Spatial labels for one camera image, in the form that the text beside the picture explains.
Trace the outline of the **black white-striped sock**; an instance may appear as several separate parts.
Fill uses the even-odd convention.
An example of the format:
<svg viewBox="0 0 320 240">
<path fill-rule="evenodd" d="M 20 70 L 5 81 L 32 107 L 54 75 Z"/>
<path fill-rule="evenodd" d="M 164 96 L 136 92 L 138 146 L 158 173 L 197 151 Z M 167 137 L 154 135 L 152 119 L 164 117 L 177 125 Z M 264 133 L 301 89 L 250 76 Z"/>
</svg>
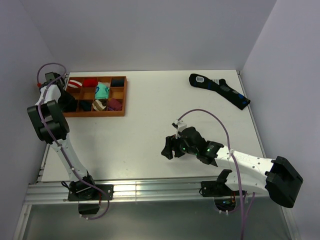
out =
<svg viewBox="0 0 320 240">
<path fill-rule="evenodd" d="M 63 113 L 69 113 L 77 110 L 78 102 L 70 93 L 64 91 L 58 99 L 58 105 Z"/>
</svg>

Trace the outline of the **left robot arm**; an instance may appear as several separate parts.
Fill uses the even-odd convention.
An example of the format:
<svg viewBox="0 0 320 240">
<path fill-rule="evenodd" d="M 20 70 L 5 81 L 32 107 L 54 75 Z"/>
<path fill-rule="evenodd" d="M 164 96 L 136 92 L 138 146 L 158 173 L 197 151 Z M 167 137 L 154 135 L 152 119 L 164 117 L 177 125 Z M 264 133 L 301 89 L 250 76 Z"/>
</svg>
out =
<svg viewBox="0 0 320 240">
<path fill-rule="evenodd" d="M 71 145 L 70 128 L 64 117 L 64 112 L 74 112 L 78 103 L 64 86 L 60 74 L 46 73 L 45 83 L 39 87 L 39 100 L 27 108 L 27 114 L 38 138 L 52 147 L 67 171 L 70 183 L 62 181 L 62 186 L 79 201 L 92 200 L 98 188 Z"/>
</svg>

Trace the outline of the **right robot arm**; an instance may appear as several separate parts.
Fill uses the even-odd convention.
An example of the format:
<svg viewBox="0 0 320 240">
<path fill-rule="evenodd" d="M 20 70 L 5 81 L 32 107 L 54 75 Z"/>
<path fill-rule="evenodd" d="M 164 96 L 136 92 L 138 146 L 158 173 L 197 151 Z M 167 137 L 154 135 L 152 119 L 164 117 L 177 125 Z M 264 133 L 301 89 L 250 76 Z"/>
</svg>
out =
<svg viewBox="0 0 320 240">
<path fill-rule="evenodd" d="M 194 155 L 205 165 L 221 168 L 216 180 L 202 181 L 203 197 L 233 197 L 240 193 L 269 195 L 278 205 L 292 208 L 303 184 L 302 176 L 284 157 L 261 158 L 205 140 L 193 127 L 167 136 L 161 155 L 171 160 Z"/>
</svg>

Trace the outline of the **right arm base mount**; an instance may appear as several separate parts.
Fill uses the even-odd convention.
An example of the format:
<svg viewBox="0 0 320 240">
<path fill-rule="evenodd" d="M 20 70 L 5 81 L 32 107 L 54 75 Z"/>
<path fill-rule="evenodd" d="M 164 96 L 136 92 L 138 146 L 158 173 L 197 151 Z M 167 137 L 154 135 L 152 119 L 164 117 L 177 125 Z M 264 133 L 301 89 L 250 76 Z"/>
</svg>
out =
<svg viewBox="0 0 320 240">
<path fill-rule="evenodd" d="M 202 181 L 199 194 L 202 197 L 234 197 L 240 196 L 239 190 L 231 190 L 226 179 Z"/>
</svg>

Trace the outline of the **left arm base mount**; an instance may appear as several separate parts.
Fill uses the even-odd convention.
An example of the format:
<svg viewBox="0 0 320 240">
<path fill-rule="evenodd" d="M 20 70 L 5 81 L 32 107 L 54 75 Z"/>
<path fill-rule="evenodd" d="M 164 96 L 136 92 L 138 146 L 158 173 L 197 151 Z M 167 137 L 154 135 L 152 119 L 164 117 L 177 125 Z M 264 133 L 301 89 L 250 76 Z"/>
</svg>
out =
<svg viewBox="0 0 320 240">
<path fill-rule="evenodd" d="M 92 187 L 79 192 L 69 192 L 67 200 L 69 202 L 78 202 L 78 212 L 80 215 L 93 217 L 101 209 L 102 201 L 107 201 L 109 204 L 110 200 L 113 199 L 113 184 L 98 184 L 97 187 L 105 194 Z"/>
</svg>

